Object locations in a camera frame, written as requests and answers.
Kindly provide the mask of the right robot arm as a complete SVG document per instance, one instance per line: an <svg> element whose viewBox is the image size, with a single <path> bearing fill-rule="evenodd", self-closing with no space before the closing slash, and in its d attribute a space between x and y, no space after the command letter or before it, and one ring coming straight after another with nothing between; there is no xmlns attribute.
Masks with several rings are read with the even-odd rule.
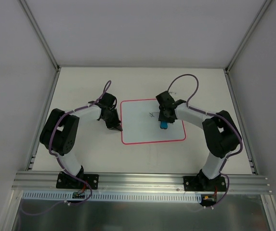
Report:
<svg viewBox="0 0 276 231"><path fill-rule="evenodd" d="M194 176L184 176L184 190L210 192L227 189L226 180L221 171L232 155L232 152L242 146L242 138L230 114L222 110L218 113L205 112L187 105L184 100L174 100L168 91L156 96L159 104L160 122L168 124L182 120L203 130L209 155L199 173Z"/></svg>

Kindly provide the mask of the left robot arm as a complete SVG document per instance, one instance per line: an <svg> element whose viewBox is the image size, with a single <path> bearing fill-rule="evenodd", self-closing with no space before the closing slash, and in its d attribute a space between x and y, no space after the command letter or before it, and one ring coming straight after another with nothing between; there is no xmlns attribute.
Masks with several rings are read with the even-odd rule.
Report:
<svg viewBox="0 0 276 231"><path fill-rule="evenodd" d="M51 111L39 137L39 142L56 157L59 166L73 188L84 183L83 166L76 159L73 147L78 128L83 123L103 120L109 130L122 131L117 112L117 98L103 93L100 99L69 112L55 108Z"/></svg>

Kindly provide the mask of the blue whiteboard eraser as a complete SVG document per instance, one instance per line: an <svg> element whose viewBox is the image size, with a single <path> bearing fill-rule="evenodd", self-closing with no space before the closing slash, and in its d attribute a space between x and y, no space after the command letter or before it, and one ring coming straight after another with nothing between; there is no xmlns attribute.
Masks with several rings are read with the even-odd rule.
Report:
<svg viewBox="0 0 276 231"><path fill-rule="evenodd" d="M160 126L161 129L167 129L168 128L168 123L165 121L161 121L160 122Z"/></svg>

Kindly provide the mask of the pink-framed whiteboard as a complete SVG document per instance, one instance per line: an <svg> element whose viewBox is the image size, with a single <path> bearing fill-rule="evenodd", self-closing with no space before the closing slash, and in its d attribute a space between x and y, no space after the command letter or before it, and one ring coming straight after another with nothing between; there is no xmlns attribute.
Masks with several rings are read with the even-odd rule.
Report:
<svg viewBox="0 0 276 231"><path fill-rule="evenodd" d="M184 141L186 131L181 120L160 127L156 99L127 100L120 103L121 141L125 145Z"/></svg>

